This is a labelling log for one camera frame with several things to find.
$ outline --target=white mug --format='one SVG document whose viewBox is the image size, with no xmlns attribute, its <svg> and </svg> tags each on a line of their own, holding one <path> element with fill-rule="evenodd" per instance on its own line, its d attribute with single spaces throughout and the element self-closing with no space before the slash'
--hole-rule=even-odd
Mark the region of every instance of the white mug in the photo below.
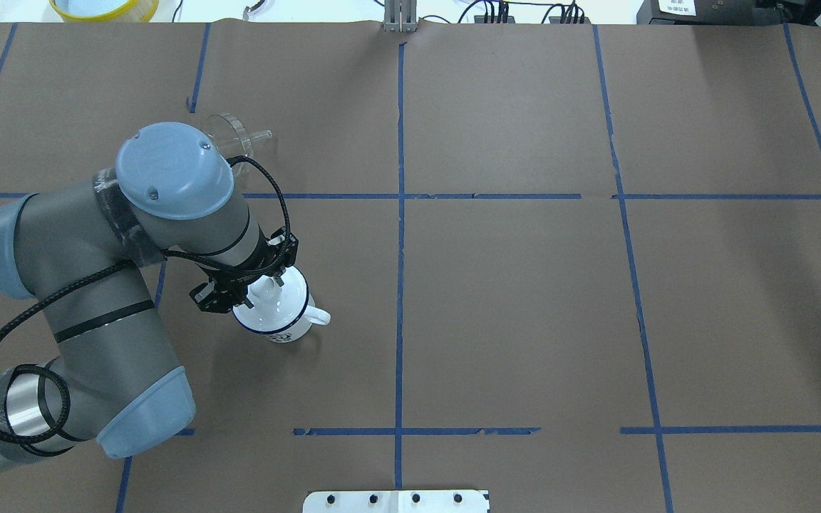
<svg viewBox="0 0 821 513">
<path fill-rule="evenodd" d="M 268 276 L 251 283 L 247 298 L 253 306 L 234 306 L 234 317 L 242 327 L 273 342 L 290 342 L 306 335 L 313 324 L 325 326 L 329 312 L 316 308 L 306 279 L 296 267 L 287 267 L 276 280 Z"/>
</svg>

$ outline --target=light blue joint cap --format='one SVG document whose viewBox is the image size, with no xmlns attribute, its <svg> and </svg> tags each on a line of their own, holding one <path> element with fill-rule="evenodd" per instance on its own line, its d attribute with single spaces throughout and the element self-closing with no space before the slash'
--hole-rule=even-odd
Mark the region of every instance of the light blue joint cap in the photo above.
<svg viewBox="0 0 821 513">
<path fill-rule="evenodd" d="M 9 298 L 28 299 L 33 294 L 27 291 L 17 273 L 17 262 L 14 261 L 14 232 L 27 200 L 32 195 L 10 202 L 0 207 L 0 292 Z"/>
<path fill-rule="evenodd" d="M 197 219 L 224 206 L 234 173 L 208 136 L 184 123 L 156 123 L 123 143 L 116 177 L 128 201 L 164 219 Z"/>
<path fill-rule="evenodd" d="M 131 457 L 176 435 L 193 418 L 192 389 L 185 368 L 176 367 L 113 417 L 97 435 L 97 443 L 108 457 Z"/>
</svg>

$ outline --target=white bracket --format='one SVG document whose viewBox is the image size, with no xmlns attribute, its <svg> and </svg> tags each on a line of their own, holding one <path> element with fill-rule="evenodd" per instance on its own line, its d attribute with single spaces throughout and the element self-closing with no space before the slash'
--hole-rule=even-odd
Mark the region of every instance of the white bracket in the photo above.
<svg viewBox="0 0 821 513">
<path fill-rule="evenodd" d="M 417 0 L 384 0 L 385 32 L 417 31 Z"/>
<path fill-rule="evenodd" d="M 303 513 L 490 513 L 482 490 L 388 490 L 312 492 Z"/>
</svg>

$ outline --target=white label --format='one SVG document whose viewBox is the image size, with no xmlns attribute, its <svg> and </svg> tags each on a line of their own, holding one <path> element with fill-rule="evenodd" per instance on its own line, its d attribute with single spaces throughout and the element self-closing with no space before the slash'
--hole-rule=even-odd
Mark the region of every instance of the white label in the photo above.
<svg viewBox="0 0 821 513">
<path fill-rule="evenodd" d="M 695 0 L 658 0 L 658 7 L 665 13 L 695 16 Z"/>
</svg>

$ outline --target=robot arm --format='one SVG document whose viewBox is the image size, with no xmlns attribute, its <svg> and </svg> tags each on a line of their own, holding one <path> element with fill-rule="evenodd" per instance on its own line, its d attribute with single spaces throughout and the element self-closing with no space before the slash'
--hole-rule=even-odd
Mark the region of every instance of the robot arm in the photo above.
<svg viewBox="0 0 821 513">
<path fill-rule="evenodd" d="M 185 369 L 135 267 L 160 262 L 172 253 L 167 248 L 179 247 L 218 269 L 263 269 L 264 277 L 203 266 L 209 282 L 191 294 L 203 311 L 250 309 L 250 285 L 266 289 L 274 280 L 271 286 L 283 289 L 283 281 L 292 282 L 288 276 L 299 275 L 287 269 L 296 253 L 290 238 L 292 244 L 269 243 L 235 191 L 230 165 L 205 134 L 182 123 L 142 129 L 123 144 L 115 169 L 99 172 L 93 184 L 1 207 L 4 294 L 42 299 L 105 267 L 121 269 L 43 310 L 60 355 L 46 369 L 68 388 L 68 416 L 42 442 L 0 436 L 0 471 L 91 438 L 109 457 L 128 457 L 189 425 L 195 401 Z M 56 384 L 16 369 L 0 373 L 0 430 L 27 436 L 59 428 L 63 396 Z"/>
</svg>

